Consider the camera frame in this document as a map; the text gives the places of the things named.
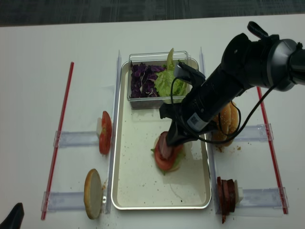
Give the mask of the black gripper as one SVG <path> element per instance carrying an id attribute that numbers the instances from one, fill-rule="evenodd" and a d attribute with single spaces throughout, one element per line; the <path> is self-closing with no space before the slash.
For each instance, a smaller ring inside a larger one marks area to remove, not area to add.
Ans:
<path id="1" fill-rule="evenodd" d="M 178 146 L 187 142 L 200 140 L 206 142 L 206 140 L 198 135 L 193 135 L 185 132 L 184 126 L 179 122 L 175 121 L 177 117 L 176 106 L 180 103 L 174 105 L 163 103 L 159 108 L 160 118 L 170 118 L 172 119 L 169 131 L 166 136 L 166 143 L 168 146 Z M 216 123 L 211 121 L 200 131 L 195 131 L 197 133 L 209 133 L 216 130 Z"/>

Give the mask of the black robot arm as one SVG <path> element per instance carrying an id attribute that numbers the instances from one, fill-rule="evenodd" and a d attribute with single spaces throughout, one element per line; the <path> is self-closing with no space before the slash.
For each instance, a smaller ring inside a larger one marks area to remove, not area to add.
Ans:
<path id="1" fill-rule="evenodd" d="M 250 41 L 243 33 L 235 36 L 209 77 L 183 62 L 177 63 L 174 78 L 192 88 L 181 102 L 163 104 L 159 109 L 161 118 L 172 121 L 166 136 L 168 146 L 199 140 L 202 134 L 215 130 L 217 124 L 212 119 L 252 87 L 285 92 L 305 83 L 301 43 L 269 35 L 253 21 L 247 28 L 258 41 Z"/>

